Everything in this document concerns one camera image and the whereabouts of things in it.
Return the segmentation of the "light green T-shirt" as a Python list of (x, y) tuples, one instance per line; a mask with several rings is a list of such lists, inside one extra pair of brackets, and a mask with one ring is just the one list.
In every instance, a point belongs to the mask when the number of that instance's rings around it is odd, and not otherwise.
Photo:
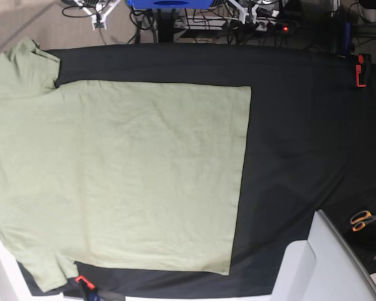
[(251, 89), (78, 80), (0, 55), (0, 240), (49, 292), (102, 268), (228, 275)]

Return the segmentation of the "power strip with red light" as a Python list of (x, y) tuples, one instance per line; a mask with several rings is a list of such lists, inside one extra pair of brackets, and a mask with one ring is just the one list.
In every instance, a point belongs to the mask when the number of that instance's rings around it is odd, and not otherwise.
[(289, 30), (289, 24), (282, 22), (282, 20), (277, 20), (277, 22), (275, 22), (271, 18), (261, 18), (257, 19), (254, 24), (244, 24), (240, 20), (232, 18), (194, 18), (193, 16), (189, 16), (188, 18), (180, 17), (174, 23), (174, 28), (204, 31), (227, 31), (241, 29), (248, 31), (259, 31), (262, 33), (276, 29), (287, 33)]

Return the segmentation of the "blue plastic box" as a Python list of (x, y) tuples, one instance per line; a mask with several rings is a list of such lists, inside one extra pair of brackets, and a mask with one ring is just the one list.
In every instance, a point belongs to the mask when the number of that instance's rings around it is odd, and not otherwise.
[(213, 0), (128, 0), (135, 9), (208, 9)]

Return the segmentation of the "red black clamp right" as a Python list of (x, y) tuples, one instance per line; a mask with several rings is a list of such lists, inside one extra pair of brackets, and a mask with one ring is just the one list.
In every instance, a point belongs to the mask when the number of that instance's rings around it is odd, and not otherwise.
[(358, 88), (365, 88), (367, 86), (371, 65), (372, 57), (370, 54), (361, 53), (357, 56), (357, 64), (355, 65), (355, 82)]

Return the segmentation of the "black table cloth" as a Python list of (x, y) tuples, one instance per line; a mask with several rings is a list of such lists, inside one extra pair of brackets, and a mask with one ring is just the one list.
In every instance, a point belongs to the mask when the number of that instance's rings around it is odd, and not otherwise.
[(78, 80), (249, 87), (251, 104), (228, 275), (102, 268), (78, 275), (131, 297), (228, 298), (271, 293), (286, 246), (324, 210), (340, 230), (376, 213), (376, 66), (316, 53), (211, 44), (113, 45), (45, 51), (55, 86)]

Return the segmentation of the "white bin right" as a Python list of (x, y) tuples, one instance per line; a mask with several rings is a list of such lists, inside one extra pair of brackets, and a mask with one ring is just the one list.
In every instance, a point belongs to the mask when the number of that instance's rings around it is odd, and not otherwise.
[(286, 249), (271, 300), (376, 300), (376, 284), (328, 216)]

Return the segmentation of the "red blue clamp bottom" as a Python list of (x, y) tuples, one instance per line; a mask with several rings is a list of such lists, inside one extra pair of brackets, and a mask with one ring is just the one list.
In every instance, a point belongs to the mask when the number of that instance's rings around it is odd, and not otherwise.
[(99, 289), (82, 275), (76, 277), (74, 281), (76, 287), (63, 292), (66, 300), (126, 301), (125, 296)]

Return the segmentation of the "black metal stand post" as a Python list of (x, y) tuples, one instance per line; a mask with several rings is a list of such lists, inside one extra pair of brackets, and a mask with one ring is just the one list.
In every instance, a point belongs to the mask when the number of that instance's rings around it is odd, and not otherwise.
[(179, 15), (179, 9), (158, 9), (156, 11), (158, 43), (173, 43), (174, 24)]

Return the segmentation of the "orange handled scissors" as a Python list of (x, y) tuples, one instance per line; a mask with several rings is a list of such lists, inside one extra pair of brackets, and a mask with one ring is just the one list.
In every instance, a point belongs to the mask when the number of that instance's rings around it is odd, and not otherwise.
[(358, 232), (375, 221), (376, 214), (372, 214), (368, 210), (363, 210), (350, 218), (350, 225), (353, 232)]

